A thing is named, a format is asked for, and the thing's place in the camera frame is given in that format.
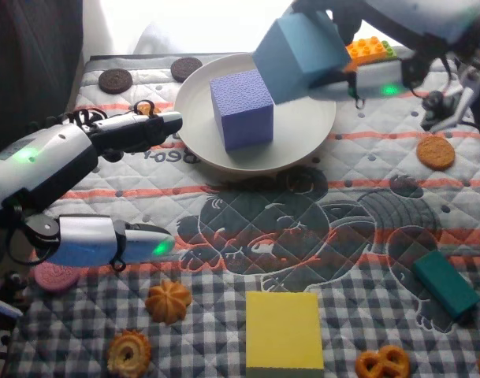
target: robotic hand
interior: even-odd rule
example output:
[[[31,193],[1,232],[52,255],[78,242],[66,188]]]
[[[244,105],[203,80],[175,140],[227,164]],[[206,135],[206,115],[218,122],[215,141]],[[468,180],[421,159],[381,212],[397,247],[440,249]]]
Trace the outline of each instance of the robotic hand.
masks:
[[[422,127],[438,132],[462,123],[466,110],[480,95],[480,0],[295,0],[288,11],[311,15],[326,10],[333,12],[344,44],[353,40],[365,20],[414,53],[405,59],[362,65],[356,72],[325,75],[311,86],[312,98],[339,101],[352,96],[359,106],[365,98],[413,91],[436,58],[443,61],[449,76],[446,55],[453,53],[460,63],[462,88],[447,97],[440,91],[427,95]],[[477,121],[472,125],[480,129]]]
[[[53,219],[41,212],[94,169],[98,156],[117,161],[124,152],[159,145],[180,130],[181,115],[127,113],[79,124],[38,130],[0,153],[0,228],[9,229],[9,256],[23,265],[48,259],[72,266],[111,264],[116,270],[161,258],[174,245],[162,228],[102,216]],[[20,261],[12,255],[10,240],[16,229],[35,246],[37,260]]]

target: textured purple block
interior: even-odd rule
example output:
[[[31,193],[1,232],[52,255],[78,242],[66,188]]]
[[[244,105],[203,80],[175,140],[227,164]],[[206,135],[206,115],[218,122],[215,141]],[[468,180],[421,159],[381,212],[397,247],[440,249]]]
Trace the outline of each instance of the textured purple block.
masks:
[[[273,99],[256,69],[210,81],[215,121],[227,151],[273,140]]]

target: green led indicator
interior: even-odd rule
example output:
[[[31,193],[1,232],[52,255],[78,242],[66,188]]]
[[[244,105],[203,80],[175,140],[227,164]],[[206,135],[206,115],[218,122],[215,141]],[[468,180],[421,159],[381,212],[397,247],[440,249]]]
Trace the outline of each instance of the green led indicator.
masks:
[[[154,248],[152,251],[153,254],[156,256],[162,256],[163,254],[167,254],[173,249],[173,242],[170,240],[165,240],[164,242],[160,242],[157,247]]]
[[[384,96],[395,96],[401,92],[400,88],[395,84],[384,85],[380,91]]]
[[[35,161],[35,156],[38,154],[38,150],[33,147],[23,148],[22,150],[17,151],[13,158],[19,162],[26,162],[26,161]]]

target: lego block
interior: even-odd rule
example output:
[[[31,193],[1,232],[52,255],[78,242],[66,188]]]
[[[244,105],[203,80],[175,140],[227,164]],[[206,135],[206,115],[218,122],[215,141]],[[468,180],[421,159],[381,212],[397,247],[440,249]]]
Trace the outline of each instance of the lego block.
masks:
[[[273,140],[273,100],[256,69],[213,79],[210,91],[227,151]]]
[[[437,250],[415,261],[413,273],[454,320],[461,318],[480,302],[476,291]]]
[[[387,41],[380,42],[378,37],[359,39],[347,46],[347,52],[352,61],[344,69],[345,72],[355,71],[359,65],[374,61],[386,61],[396,58],[396,52]]]
[[[322,12],[279,18],[252,57],[275,104],[307,96],[311,83],[350,61],[336,27]]]
[[[317,295],[247,292],[247,377],[322,377]]]

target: gingham pattern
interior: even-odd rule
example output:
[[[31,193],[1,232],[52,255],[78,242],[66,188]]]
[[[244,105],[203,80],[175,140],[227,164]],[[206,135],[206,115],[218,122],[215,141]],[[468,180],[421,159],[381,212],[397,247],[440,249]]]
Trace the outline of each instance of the gingham pattern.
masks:
[[[100,73],[86,74],[78,106],[132,104],[142,98],[172,101],[178,88],[167,69],[139,70],[132,72],[135,86],[128,93],[110,97],[91,85]],[[431,88],[442,85],[445,77],[443,72],[434,72],[426,85]],[[108,113],[121,112],[115,108]],[[448,141],[456,148],[457,162],[454,168],[441,173],[418,163],[414,155],[416,138],[347,139],[346,136],[353,132],[402,135],[419,131],[421,114],[416,98],[368,102],[362,111],[356,110],[352,103],[339,104],[333,128],[335,136],[329,137],[308,164],[322,170],[329,182],[344,182],[343,187],[335,185],[329,189],[322,200],[331,205],[338,200],[361,202],[368,190],[354,188],[354,180],[383,180],[394,174],[407,174],[417,180],[462,182],[458,188],[426,186],[423,198],[441,221],[444,230],[441,240],[445,241],[441,249],[446,254],[463,255],[452,262],[480,294],[480,257],[476,257],[480,255],[480,244],[471,238],[471,232],[457,235],[445,231],[464,226],[480,230],[480,187],[471,185],[472,180],[480,180],[480,139],[453,137],[454,134],[448,133]],[[472,129],[463,127],[459,131]],[[75,188],[77,192],[93,188],[110,190],[115,193],[112,198],[72,196],[56,202],[50,213],[108,213],[130,222],[150,222],[177,235],[179,220],[199,215],[206,195],[137,198],[125,196],[125,191],[216,184],[224,179],[224,175],[212,173],[206,166],[183,160],[159,164],[155,158],[152,161],[143,155],[126,156],[116,165],[101,161],[98,169]],[[361,203],[387,203],[389,196],[395,195],[375,194]],[[425,211],[423,206],[419,208],[421,213]],[[398,220],[381,217],[384,224],[397,225]],[[412,246],[416,249],[420,244],[413,240]],[[437,302],[427,294],[420,295],[424,299],[419,300],[407,290],[401,282],[403,274],[394,275],[394,261],[385,257],[385,248],[386,245],[376,245],[374,250],[363,251],[340,278],[307,288],[317,293],[319,300],[324,376],[355,377],[355,359],[361,351],[395,344],[410,354],[414,377],[478,377],[480,304],[466,326],[453,324],[450,329],[436,329],[426,316],[426,307],[437,306]],[[144,265],[142,269],[128,267],[120,274],[108,269],[84,270],[76,288],[60,296],[47,295],[31,286],[33,304],[13,333],[8,376],[106,376],[108,343],[123,329],[139,330],[149,338],[152,359],[147,376],[245,376],[244,293],[266,289],[263,284],[268,280],[276,281],[270,290],[288,290],[294,280],[305,280],[312,274],[310,270],[307,275],[291,272],[289,269],[268,277],[244,276],[220,265],[201,272],[185,272],[178,264]],[[171,326],[154,323],[144,308],[148,288],[166,278],[180,280],[193,296],[186,318]],[[432,308],[429,313],[441,314],[441,311]]]

